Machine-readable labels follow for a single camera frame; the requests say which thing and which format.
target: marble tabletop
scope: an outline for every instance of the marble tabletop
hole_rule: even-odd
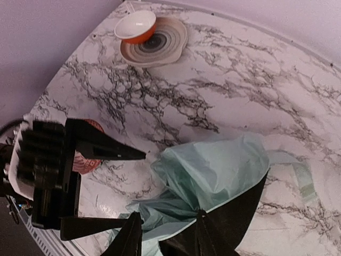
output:
[[[113,33],[126,15],[122,4],[70,56],[31,111],[61,123],[94,119],[108,135],[147,153],[145,161],[106,161],[84,175],[79,215],[115,218],[132,200],[157,196],[163,187],[150,163],[166,147],[250,131],[266,149],[307,161],[319,198],[305,205],[292,168],[274,167],[240,255],[341,255],[341,72],[229,19],[132,4],[184,22],[189,42],[180,60],[148,69],[125,64]],[[76,242],[95,256],[107,238],[104,232]]]

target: purple wall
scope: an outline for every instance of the purple wall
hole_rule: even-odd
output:
[[[67,57],[119,3],[0,1],[0,126],[30,111]]]

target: beige plate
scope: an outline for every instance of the beige plate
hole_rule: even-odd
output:
[[[129,65],[150,68],[173,63],[180,58],[188,42],[185,25],[177,19],[164,17],[157,18],[156,25],[154,43],[157,41],[158,46],[153,49],[150,48],[152,41],[141,45],[121,42],[121,55]]]

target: teal bag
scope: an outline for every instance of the teal bag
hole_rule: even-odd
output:
[[[193,230],[191,235],[190,231],[186,230],[190,230],[197,221],[198,212],[203,210],[203,214],[208,213],[209,216],[210,212],[215,209],[227,207],[230,202],[233,203],[235,199],[243,196],[244,199],[241,200],[250,200],[250,210],[243,219],[240,234],[235,235],[238,239],[231,242],[233,244],[231,250],[234,251],[241,242],[256,210],[268,170],[272,164],[276,163],[292,164],[301,177],[299,183],[311,188],[312,180],[306,165],[288,153],[267,152],[260,140],[253,134],[248,133],[232,141],[193,142],[167,148],[151,165],[152,170],[165,184],[165,192],[156,199],[134,201],[127,206],[130,213],[139,212],[144,221],[141,255],[194,255],[194,247],[183,248],[194,246],[190,245],[194,242],[184,243],[183,241],[186,239],[189,241],[192,236],[195,236]],[[245,206],[240,209],[246,211],[247,202],[241,201],[238,204],[243,203]],[[226,210],[233,212],[238,206],[234,208],[226,208]],[[120,218],[128,216],[129,214],[121,214]],[[219,218],[222,218],[221,221],[224,222],[224,216],[221,213],[220,215],[218,213],[216,217],[216,219]],[[113,230],[109,237],[109,244],[118,231]]]

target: red round object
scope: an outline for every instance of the red round object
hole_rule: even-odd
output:
[[[102,126],[92,119],[85,119],[89,124],[93,125],[95,128],[100,130],[101,132],[104,132]],[[101,164],[101,160],[99,159],[86,159],[80,152],[75,152],[75,158],[74,158],[74,165],[72,167],[72,170],[74,172],[78,172],[80,174],[87,174],[89,172],[92,172],[95,170],[96,167],[98,167]]]

